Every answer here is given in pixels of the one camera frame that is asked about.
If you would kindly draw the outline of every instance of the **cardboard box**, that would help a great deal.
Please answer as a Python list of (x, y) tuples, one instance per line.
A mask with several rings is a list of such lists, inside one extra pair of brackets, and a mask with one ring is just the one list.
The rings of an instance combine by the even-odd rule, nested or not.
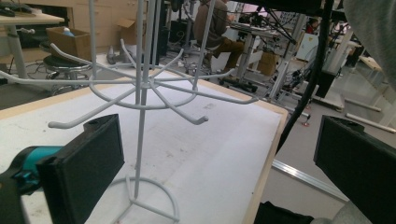
[[(64, 35), (64, 27), (53, 27), (47, 28), (46, 30), (49, 42), (54, 43), (61, 51), (87, 61), (92, 59), (90, 33), (70, 28), (70, 31), (74, 36), (69, 36)], [(50, 49), (50, 52), (55, 57), (60, 57), (73, 62), (73, 60), (61, 56), (53, 48)]]
[(257, 70), (265, 76), (272, 76), (276, 70), (276, 64), (279, 60), (279, 55), (272, 52), (263, 52), (262, 58), (259, 60)]
[[(137, 21), (121, 18), (117, 25), (121, 28), (120, 35), (126, 45), (136, 45), (137, 43)], [(143, 25), (143, 47), (145, 46), (146, 26)]]

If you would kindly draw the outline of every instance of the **chair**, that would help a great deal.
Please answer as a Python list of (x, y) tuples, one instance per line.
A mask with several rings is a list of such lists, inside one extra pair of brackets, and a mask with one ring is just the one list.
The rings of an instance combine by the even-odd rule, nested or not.
[[(71, 62), (67, 61), (62, 58), (54, 57), (52, 55), (47, 56), (43, 60), (44, 66), (50, 70), (53, 71), (53, 73), (48, 74), (46, 79), (66, 79), (66, 80), (80, 80), (80, 79), (85, 79), (88, 80), (88, 76), (85, 74), (81, 74), (80, 72), (88, 71), (92, 67), (90, 65), (84, 64), (84, 63), (77, 63), (77, 62)], [(66, 85), (66, 86), (60, 86), (60, 85), (54, 85), (52, 86), (51, 90), (51, 95), (56, 95), (58, 92), (64, 90), (64, 89), (72, 89), (76, 90), (79, 88), (84, 87), (83, 85)]]

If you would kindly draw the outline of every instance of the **floor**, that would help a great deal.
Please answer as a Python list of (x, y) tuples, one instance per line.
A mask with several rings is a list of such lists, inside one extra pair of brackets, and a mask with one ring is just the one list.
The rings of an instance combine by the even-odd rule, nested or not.
[[(176, 55), (175, 52), (168, 52), (167, 56), (161, 57), (161, 63), (170, 62)], [(212, 60), (212, 70), (216, 71), (221, 69), (225, 64), (226, 58), (227, 55), (222, 54), (218, 59)], [(172, 67), (180, 71), (186, 71), (185, 65), (189, 68), (193, 68), (197, 63), (197, 56), (191, 54), (189, 57), (184, 58), (184, 60), (180, 60), (173, 64)], [(30, 78), (44, 78), (48, 72), (40, 62), (31, 63), (27, 68), (30, 72)], [(358, 63), (357, 69), (353, 74), (349, 71), (350, 68), (343, 68), (342, 76), (334, 80), (331, 90), (341, 92), (348, 97), (359, 97), (359, 100), (368, 99), (369, 101), (373, 98), (376, 89), (373, 88), (362, 75), (362, 73), (367, 72), (364, 64)], [(111, 79), (114, 77), (104, 75), (103, 78)], [(269, 77), (259, 75), (259, 78), (261, 79), (260, 82), (271, 83), (271, 78)], [(210, 81), (219, 83), (216, 79), (211, 79)], [(50, 89), (51, 87), (48, 86), (43, 88), (16, 83), (1, 85), (0, 109), (7, 109), (12, 106), (27, 104), (50, 97)], [(266, 88), (259, 87), (255, 94), (264, 97), (265, 93)], [(293, 106), (297, 104), (297, 100), (288, 98), (285, 99), (284, 103)], [(371, 112), (367, 112), (367, 109), (352, 104), (346, 104), (344, 111), (337, 112), (331, 107), (313, 102), (305, 110), (305, 113), (311, 115), (308, 121), (309, 126), (303, 125), (303, 123), (306, 122), (306, 117), (300, 117), (298, 119), (285, 145), (276, 155), (276, 160), (284, 162), (301, 172), (332, 185), (332, 182), (321, 172), (313, 161), (318, 138), (318, 128), (322, 115), (344, 118), (346, 112), (358, 113), (367, 119), (376, 119), (376, 117), (378, 117), (378, 115), (372, 115)], [(363, 125), (366, 127), (365, 131), (368, 134), (396, 147), (396, 138), (393, 133), (387, 133), (375, 127)], [(275, 168), (270, 172), (262, 201), (270, 201), (276, 206), (289, 209), (296, 213), (312, 217), (327, 218), (332, 218), (345, 203), (289, 175), (285, 175)]]

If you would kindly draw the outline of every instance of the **white wire rack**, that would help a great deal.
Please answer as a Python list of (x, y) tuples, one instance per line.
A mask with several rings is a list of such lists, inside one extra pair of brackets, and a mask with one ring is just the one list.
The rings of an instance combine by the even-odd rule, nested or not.
[[(146, 32), (146, 47), (145, 47), (145, 52), (144, 52), (144, 62), (149, 62), (150, 56), (151, 56), (151, 48), (154, 47), (152, 50), (152, 54), (156, 55), (156, 46), (158, 43), (158, 32), (159, 32), (159, 17), (155, 17), (154, 15), (160, 15), (160, 10), (161, 8), (159, 7), (161, 5), (162, 0), (149, 0), (148, 1), (148, 18), (147, 18), (147, 32)], [(144, 0), (139, 0), (138, 1), (138, 6), (137, 6), (137, 51), (136, 51), (136, 58), (141, 59), (142, 58), (142, 43), (143, 43), (143, 5), (144, 5)], [(95, 34), (95, 27), (94, 27), (94, 4), (93, 0), (89, 1), (89, 9), (90, 9), (90, 22), (91, 22), (91, 34)], [(180, 53), (177, 55), (177, 57), (170, 62), (169, 64), (162, 66), (162, 65), (157, 65), (155, 66), (157, 69), (154, 71), (154, 74), (151, 74), (149, 76), (149, 69), (152, 65), (149, 63), (142, 63), (140, 60), (138, 62), (135, 62), (130, 55), (129, 60), (131, 63), (124, 63), (124, 64), (116, 64), (116, 65), (111, 65), (111, 66), (103, 66), (101, 64), (98, 64), (96, 62), (96, 40), (95, 40), (95, 35), (91, 35), (91, 42), (92, 42), (92, 47), (91, 47), (91, 54), (92, 54), (92, 61), (85, 61), (80, 58), (74, 57), (72, 55), (68, 55), (64, 52), (62, 52), (60, 49), (58, 49), (54, 44), (51, 44), (52, 47), (60, 53), (62, 56), (72, 59), (74, 61), (80, 62), (80, 63), (85, 63), (88, 65), (92, 66), (92, 76), (90, 77), (90, 80), (37, 80), (37, 79), (22, 79), (22, 78), (16, 78), (14, 76), (11, 76), (9, 74), (6, 74), (2, 71), (0, 71), (0, 76), (3, 76), (13, 82), (17, 82), (20, 84), (47, 84), (47, 85), (54, 85), (54, 84), (60, 84), (60, 85), (89, 85), (90, 89), (92, 92), (97, 95), (99, 98), (103, 99), (106, 101), (103, 105), (97, 107), (93, 111), (90, 111), (89, 113), (76, 118), (70, 122), (67, 123), (61, 123), (57, 121), (52, 121), (49, 123), (49, 127), (51, 128), (56, 128), (56, 129), (70, 129), (73, 128), (80, 123), (86, 121), (87, 119), (92, 118), (93, 116), (99, 114), (100, 112), (106, 110), (107, 108), (113, 106), (113, 105), (119, 105), (123, 106), (126, 108), (131, 108), (135, 110), (140, 111), (140, 117), (139, 117), (139, 130), (138, 130), (138, 141), (137, 141), (137, 156), (136, 156), (136, 165), (135, 165), (135, 177), (129, 177), (128, 175), (125, 177), (125, 179), (120, 179), (116, 180), (113, 182), (114, 184), (119, 184), (122, 182), (125, 182), (127, 189), (129, 190), (128, 195), (130, 199), (130, 205), (125, 208), (123, 212), (121, 212), (120, 216), (115, 218), (114, 222), (118, 222), (118, 220), (125, 215), (125, 213), (128, 212), (129, 208), (135, 204), (137, 206), (143, 207), (145, 209), (148, 209), (149, 211), (156, 213), (158, 215), (168, 217), (172, 219), (175, 223), (178, 223), (180, 218), (179, 218), (179, 212), (178, 212), (178, 207), (177, 207), (177, 202), (176, 199), (171, 195), (171, 193), (164, 187), (162, 186), (161, 183), (155, 182), (153, 180), (147, 179), (145, 177), (140, 176), (140, 168), (141, 168), (141, 162), (142, 162), (142, 150), (143, 150), (143, 136), (144, 136), (144, 130), (145, 130), (145, 115), (147, 110), (159, 110), (159, 109), (171, 109), (175, 111), (177, 114), (179, 114), (182, 118), (186, 119), (187, 121), (199, 125), (202, 124), (205, 121), (208, 121), (207, 116), (202, 116), (198, 119), (193, 118), (189, 114), (183, 112), (180, 110), (178, 107), (181, 105), (185, 105), (190, 103), (196, 96), (204, 96), (212, 99), (217, 99), (225, 102), (230, 102), (230, 103), (235, 103), (235, 104), (241, 104), (241, 105), (246, 105), (253, 103), (255, 101), (258, 101), (259, 99), (257, 97), (252, 97), (251, 99), (247, 101), (241, 101), (241, 100), (235, 100), (233, 98), (227, 98), (227, 97), (222, 97), (222, 96), (217, 96), (213, 94), (208, 94), (204, 92), (198, 91), (198, 79), (200, 78), (211, 78), (211, 77), (226, 77), (229, 74), (231, 74), (231, 71), (229, 71), (226, 74), (221, 74), (221, 75), (210, 75), (210, 76), (203, 76), (204, 73), (199, 73), (201, 71), (201, 66), (204, 58), (204, 49), (206, 45), (206, 40), (207, 40), (207, 34), (209, 30), (209, 24), (210, 24), (210, 18), (212, 18), (213, 14), (213, 9), (214, 9), (214, 4), (210, 5), (209, 8), (209, 15), (208, 15), (208, 20), (206, 22), (206, 29), (205, 29), (205, 38), (203, 40), (202, 44), (202, 50), (200, 52), (200, 59), (198, 62), (198, 67), (197, 67), (197, 74), (194, 77), (190, 77), (184, 73), (178, 72), (176, 70), (173, 70), (169, 67), (171, 63), (174, 63), (180, 58), (180, 56), (183, 53), (183, 50), (180, 51)], [(125, 49), (125, 46), (123, 44), (123, 41), (121, 40), (121, 47)], [(116, 70), (115, 68), (117, 67), (131, 67), (133, 66), (135, 68), (135, 76), (131, 74), (127, 74), (125, 72), (121, 72), (119, 70)], [(163, 71), (170, 71), (173, 72), (176, 76), (175, 77), (169, 77), (169, 78), (159, 78), (158, 75), (163, 72)], [(110, 73), (113, 73), (119, 77), (126, 77), (123, 80), (99, 80), (97, 79), (97, 74), (102, 72), (102, 71), (107, 71)], [(171, 85), (170, 83), (175, 82), (175, 81), (189, 81), (191, 84), (190, 89), (184, 89), (180, 88), (174, 85)], [(126, 92), (121, 93), (119, 96), (115, 98), (110, 98), (95, 88), (96, 84), (132, 84), (132, 88)], [(164, 87), (176, 91), (182, 91), (186, 93), (190, 93), (191, 95), (186, 98), (185, 100), (182, 100), (180, 102), (176, 103), (170, 103), (162, 94), (161, 92), (157, 89), (157, 87)], [(147, 96), (148, 96), (148, 91), (153, 91), (163, 102), (161, 105), (147, 105)], [(124, 103), (122, 99), (125, 97), (135, 94), (135, 102), (134, 104), (130, 103)], [(131, 181), (134, 181), (134, 194), (132, 194), (131, 191)], [(148, 182), (154, 186), (157, 186), (161, 190), (163, 190), (168, 196), (170, 201), (172, 202), (172, 205), (174, 207), (174, 212), (173, 214), (167, 214), (159, 209), (156, 209), (155, 207), (152, 207), (150, 205), (147, 205), (143, 202), (138, 201), (138, 195), (139, 195), (139, 186), (140, 186), (140, 181), (145, 181)]]

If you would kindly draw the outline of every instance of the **white desk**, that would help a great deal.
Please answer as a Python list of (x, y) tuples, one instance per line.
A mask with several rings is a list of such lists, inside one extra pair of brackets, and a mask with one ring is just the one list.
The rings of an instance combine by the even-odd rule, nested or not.
[(0, 16), (0, 25), (4, 25), (7, 29), (7, 42), (8, 46), (2, 46), (3, 49), (10, 50), (14, 55), (15, 64), (17, 65), (17, 73), (20, 78), (27, 78), (26, 69), (21, 51), (20, 38), (18, 37), (17, 25), (30, 25), (30, 24), (52, 24), (64, 21), (63, 18), (50, 16), (47, 14), (36, 14), (35, 17), (5, 17)]
[[(175, 85), (190, 86), (186, 82)], [(129, 88), (119, 85), (103, 92), (116, 96)], [(204, 81), (200, 82), (199, 90), (248, 99), (246, 95)], [(160, 91), (170, 101), (186, 96), (164, 88)], [(134, 95), (126, 101), (133, 102)], [(89, 89), (83, 89), (1, 111), (0, 173), (26, 147), (63, 146), (82, 133), (82, 125), (55, 130), (48, 128), (49, 121), (70, 121), (103, 102)], [(154, 94), (148, 95), (148, 103), (159, 102)], [(195, 126), (168, 109), (148, 111), (142, 176), (163, 183), (174, 194), (180, 223), (253, 223), (287, 111), (265, 102), (235, 105), (204, 97), (197, 97), (180, 109), (196, 118), (208, 115), (209, 121)], [(98, 117), (113, 113), (120, 115), (125, 155), (125, 165), (118, 177), (126, 173), (133, 176), (139, 113), (112, 106)], [(110, 188), (87, 223), (109, 223), (128, 203), (124, 190), (122, 184)], [(139, 200), (165, 211), (170, 208), (161, 191), (145, 185), (141, 185), (140, 191)], [(24, 202), (33, 224), (50, 223), (42, 192), (24, 197)], [(121, 223), (173, 222), (133, 206)]]

